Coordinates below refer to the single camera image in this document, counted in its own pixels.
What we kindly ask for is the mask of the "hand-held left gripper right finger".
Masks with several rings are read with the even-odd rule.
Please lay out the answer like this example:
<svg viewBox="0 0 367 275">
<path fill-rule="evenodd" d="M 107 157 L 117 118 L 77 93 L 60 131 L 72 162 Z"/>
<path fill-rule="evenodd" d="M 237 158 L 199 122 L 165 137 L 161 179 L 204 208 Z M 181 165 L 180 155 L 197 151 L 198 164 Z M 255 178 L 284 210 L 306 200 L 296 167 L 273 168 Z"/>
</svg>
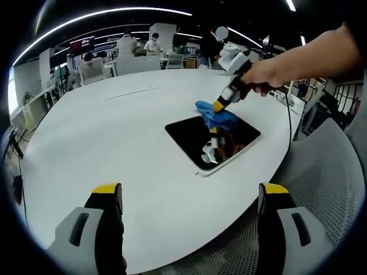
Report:
<svg viewBox="0 0 367 275">
<path fill-rule="evenodd" d="M 259 184 L 258 274 L 316 274 L 333 246 L 321 222 L 278 184 Z"/>
</svg>

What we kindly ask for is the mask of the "person's right hand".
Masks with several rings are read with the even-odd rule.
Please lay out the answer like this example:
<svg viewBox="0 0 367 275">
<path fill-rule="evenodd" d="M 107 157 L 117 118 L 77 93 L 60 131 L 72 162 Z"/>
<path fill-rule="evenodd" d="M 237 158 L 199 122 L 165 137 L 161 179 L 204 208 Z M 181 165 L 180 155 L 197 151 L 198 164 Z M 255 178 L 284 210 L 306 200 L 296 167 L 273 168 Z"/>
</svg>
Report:
<svg viewBox="0 0 367 275">
<path fill-rule="evenodd" d="M 280 88 L 288 79 L 284 74 L 282 63 L 274 57 L 254 63 L 241 77 L 241 81 L 265 97 L 271 90 Z"/>
</svg>

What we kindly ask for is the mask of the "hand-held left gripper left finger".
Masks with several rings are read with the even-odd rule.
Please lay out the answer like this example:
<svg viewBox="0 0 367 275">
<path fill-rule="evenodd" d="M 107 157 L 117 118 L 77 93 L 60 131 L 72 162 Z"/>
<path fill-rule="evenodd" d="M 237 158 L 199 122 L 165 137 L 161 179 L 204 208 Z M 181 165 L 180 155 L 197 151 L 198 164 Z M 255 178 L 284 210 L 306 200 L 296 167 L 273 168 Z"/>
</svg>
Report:
<svg viewBox="0 0 367 275">
<path fill-rule="evenodd" d="M 122 185 L 96 187 L 55 229 L 48 254 L 65 274 L 125 274 Z"/>
</svg>

